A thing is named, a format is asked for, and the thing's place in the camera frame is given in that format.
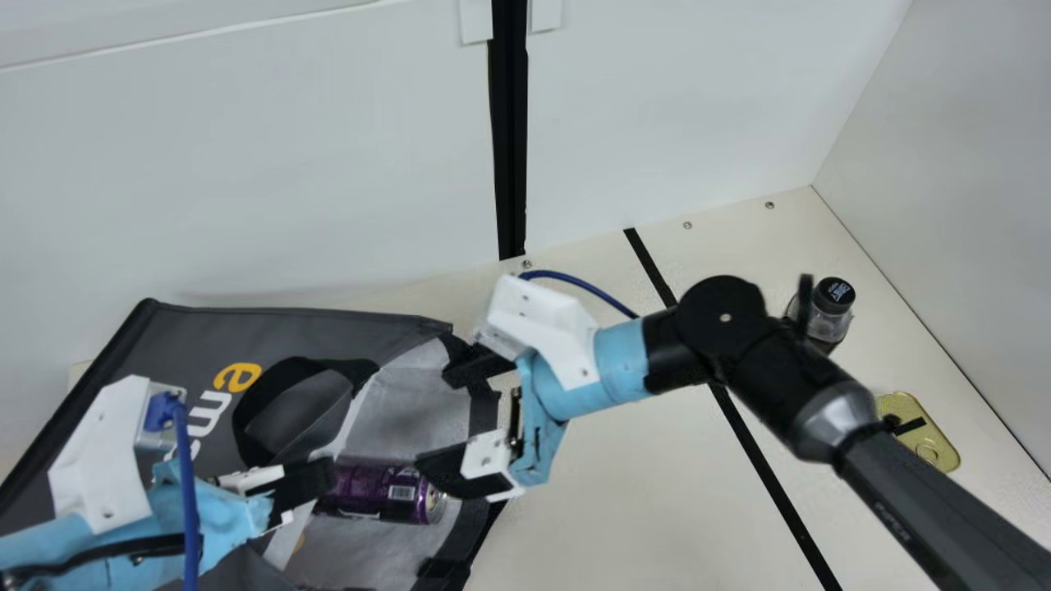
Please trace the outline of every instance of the black strip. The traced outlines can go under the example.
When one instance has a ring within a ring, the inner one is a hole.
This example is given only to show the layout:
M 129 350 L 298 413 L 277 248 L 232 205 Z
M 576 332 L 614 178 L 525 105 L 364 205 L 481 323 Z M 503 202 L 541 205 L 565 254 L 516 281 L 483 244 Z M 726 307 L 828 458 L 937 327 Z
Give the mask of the black strip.
M 123 363 L 160 305 L 157 300 L 139 302 L 74 389 L 47 420 L 44 428 L 37 433 L 29 448 L 0 485 L 0 514 L 6 512 L 41 471 L 50 467 L 51 462 L 65 446 L 66 440 L 80 424 L 80 419 L 99 395 L 99 391 L 105 385 L 104 381 Z
M 527 0 L 493 0 L 489 116 L 500 260 L 526 253 L 526 122 L 529 116 Z
M 646 245 L 642 244 L 639 232 L 635 228 L 627 228 L 624 230 L 624 236 L 627 237 L 627 242 L 632 245 L 632 249 L 635 250 L 635 256 L 639 258 L 639 263 L 642 264 L 642 268 L 646 271 L 650 283 L 654 285 L 654 289 L 660 295 L 661 302 L 664 302 L 664 307 L 675 307 L 679 302 L 675 299 L 675 293 L 667 285 L 667 282 L 664 281 L 664 277 L 660 274 L 660 269 L 657 268 L 657 263 L 654 263 L 654 258 L 646 250 Z
M 660 269 L 657 268 L 653 257 L 646 250 L 646 245 L 642 243 L 639 232 L 635 228 L 627 228 L 624 230 L 624 236 L 627 237 L 627 242 L 631 243 L 632 249 L 635 250 L 635 256 L 638 257 L 639 263 L 645 269 L 650 282 L 653 284 L 654 289 L 657 290 L 661 301 L 664 302 L 664 306 L 668 308 L 676 306 L 678 302 L 675 299 L 675 293 L 667 285 L 667 282 L 664 281 L 664 277 L 661 276 Z M 737 435 L 737 441 L 741 444 L 741 448 L 744 449 L 745 455 L 748 456 L 753 468 L 756 469 L 759 480 L 766 487 L 766 492 L 770 495 L 770 500 L 774 501 L 774 505 L 781 512 L 781 517 L 784 518 L 788 530 L 791 531 L 792 536 L 796 538 L 796 543 L 799 544 L 799 549 L 803 551 L 806 561 L 810 563 L 810 568 L 813 569 L 813 574 L 817 575 L 821 586 L 826 590 L 842 591 L 843 588 L 836 580 L 832 569 L 825 562 L 825 557 L 821 554 L 821 550 L 818 549 L 818 545 L 815 544 L 813 538 L 810 537 L 810 533 L 807 532 L 806 525 L 803 524 L 803 518 L 799 516 L 799 512 L 792 506 L 791 500 L 788 498 L 784 487 L 781 486 L 769 463 L 766 462 L 762 450 L 759 449 L 759 444 L 756 443 L 751 431 L 744 424 L 741 413 L 729 398 L 729 392 L 726 391 L 726 388 L 722 384 L 713 382 L 708 384 L 708 387 L 712 389 L 719 408 L 722 409 L 723 415 L 726 416 L 726 422 L 729 423 L 730 429 Z

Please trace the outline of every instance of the barcode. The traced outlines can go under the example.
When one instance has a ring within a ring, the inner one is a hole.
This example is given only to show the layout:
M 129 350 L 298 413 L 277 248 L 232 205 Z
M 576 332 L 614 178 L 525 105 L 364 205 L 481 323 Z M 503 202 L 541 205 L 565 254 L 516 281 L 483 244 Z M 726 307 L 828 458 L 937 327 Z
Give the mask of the barcode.
M 415 501 L 416 487 L 414 486 L 392 486 L 387 497 L 391 501 Z

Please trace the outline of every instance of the white panel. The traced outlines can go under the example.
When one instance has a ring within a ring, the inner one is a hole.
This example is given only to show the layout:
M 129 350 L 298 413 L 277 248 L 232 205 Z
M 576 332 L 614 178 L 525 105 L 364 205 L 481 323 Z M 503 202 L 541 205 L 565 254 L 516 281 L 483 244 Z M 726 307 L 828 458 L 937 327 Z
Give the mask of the white panel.
M 894 288 L 811 189 L 768 200 L 774 209 L 764 207 L 766 199 L 747 201 L 639 227 L 639 236 L 678 297 L 701 279 L 731 273 L 759 285 L 768 311 L 778 313 L 801 272 L 850 281 L 856 317 L 832 359 L 878 395 L 905 390 L 919 398 L 960 452 L 962 465 L 950 476 L 1051 546 L 1051 483 Z M 934 589 L 830 467 L 796 460 L 738 406 L 843 589 Z
M 4 0 L 0 66 L 403 0 Z
M 455 0 L 0 73 L 0 473 L 141 298 L 324 304 L 496 256 Z
M 528 246 L 808 185 L 909 2 L 568 1 L 528 38 Z
M 1051 470 L 1051 4 L 918 0 L 818 191 Z
M 639 313 L 663 308 L 620 232 L 529 258 L 595 283 Z M 513 270 L 521 270 L 518 260 L 341 307 L 421 313 L 467 337 L 497 278 Z M 576 288 L 544 284 L 580 297 L 603 326 L 625 320 Z M 508 506 L 471 571 L 469 591 L 821 589 L 702 388 L 574 420 L 551 482 Z

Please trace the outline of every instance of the black vertical pole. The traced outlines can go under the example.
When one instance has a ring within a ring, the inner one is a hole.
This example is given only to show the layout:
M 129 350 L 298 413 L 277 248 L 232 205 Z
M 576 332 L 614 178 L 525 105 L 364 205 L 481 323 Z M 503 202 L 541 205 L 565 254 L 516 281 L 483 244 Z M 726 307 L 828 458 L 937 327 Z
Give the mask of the black vertical pole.
M 526 253 L 527 0 L 493 0 L 489 113 L 493 124 L 496 236 L 500 259 Z

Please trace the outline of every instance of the grey bag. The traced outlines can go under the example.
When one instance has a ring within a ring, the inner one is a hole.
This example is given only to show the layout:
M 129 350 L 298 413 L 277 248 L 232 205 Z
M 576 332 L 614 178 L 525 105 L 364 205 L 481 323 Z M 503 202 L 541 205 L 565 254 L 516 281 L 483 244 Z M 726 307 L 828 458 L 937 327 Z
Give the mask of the grey bag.
M 410 463 L 419 452 L 494 429 L 498 394 L 485 380 L 458 390 L 441 380 L 441 369 L 465 352 L 450 325 L 420 317 L 186 308 L 145 300 L 0 486 L 0 534 L 54 517 L 47 468 L 99 390 L 128 374 L 187 389 L 194 470 L 212 476 L 245 469 L 246 449 L 275 463 L 305 460 L 318 448 Z M 255 405 L 265 409 L 248 425 L 235 425 L 238 403 L 249 400 L 247 390 L 267 368 L 304 365 L 289 358 L 328 360 L 323 363 L 336 370 L 323 367 L 288 384 L 268 404 Z M 339 371 L 348 366 L 371 369 Z M 359 402 L 350 421 L 352 399 Z M 227 556 L 202 577 L 201 588 L 455 591 L 500 509 L 450 500 L 432 526 L 318 516 L 307 526 L 302 548 L 276 561 L 288 562 L 285 572 L 263 558 L 280 556 L 274 545 L 281 541 L 264 538 Z

